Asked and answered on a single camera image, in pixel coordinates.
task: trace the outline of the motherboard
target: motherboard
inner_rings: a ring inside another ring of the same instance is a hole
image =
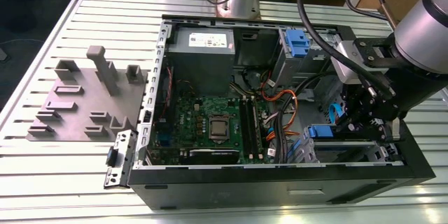
[[[172,132],[153,132],[156,165],[262,164],[266,102],[253,98],[178,97]]]

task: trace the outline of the ram slot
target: ram slot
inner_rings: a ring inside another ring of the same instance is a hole
[[[257,107],[257,101],[253,99],[253,117],[254,117],[254,128],[256,128],[256,150],[258,153],[258,159],[262,159],[262,151],[260,152],[261,149],[261,128],[260,128],[260,120],[258,120],[258,107]]]
[[[249,141],[250,141],[250,153],[253,156],[258,156],[258,144],[257,144],[257,121],[256,121],[256,111],[252,100],[245,103],[246,106],[246,116],[249,124]]]
[[[242,137],[242,150],[244,156],[253,158],[252,155],[252,141],[250,141],[250,133],[249,133],[249,120],[248,120],[248,110],[246,110],[246,101],[240,100],[240,121],[241,121],[241,137]]]

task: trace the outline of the sticker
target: sticker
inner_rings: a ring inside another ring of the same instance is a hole
[[[226,48],[225,34],[189,34],[188,46]]]
[[[274,157],[274,149],[268,149],[268,156]]]
[[[272,86],[272,87],[274,86],[274,82],[270,79],[266,80],[266,83],[268,83],[269,86]]]

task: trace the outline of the wire bundle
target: wire bundle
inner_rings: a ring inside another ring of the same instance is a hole
[[[168,101],[169,101],[169,96],[170,96],[170,89],[173,85],[173,75],[170,73],[169,67],[166,67],[168,75],[169,75],[169,84],[168,84],[168,92],[166,92],[166,99],[165,99],[165,105],[162,107],[162,111],[158,117],[158,121],[161,120],[162,116],[165,115],[166,107],[168,107]]]

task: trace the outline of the metal bracket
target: metal bracket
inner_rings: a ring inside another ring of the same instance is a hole
[[[106,174],[104,179],[104,189],[128,189],[128,177],[133,159],[134,143],[137,132],[132,130],[117,133],[114,145],[106,154],[105,164]]]

